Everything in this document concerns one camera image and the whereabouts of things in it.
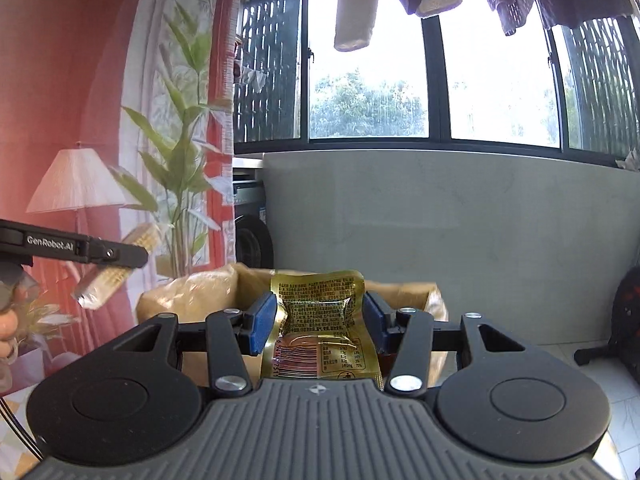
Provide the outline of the person's left hand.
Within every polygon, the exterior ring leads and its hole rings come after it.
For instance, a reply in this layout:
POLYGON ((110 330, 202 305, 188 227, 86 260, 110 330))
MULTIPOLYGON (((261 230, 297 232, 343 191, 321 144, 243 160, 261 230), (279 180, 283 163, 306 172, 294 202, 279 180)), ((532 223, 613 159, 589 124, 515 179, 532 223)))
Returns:
POLYGON ((18 345, 27 334, 29 290, 25 285, 1 284, 1 359, 17 356, 18 345))

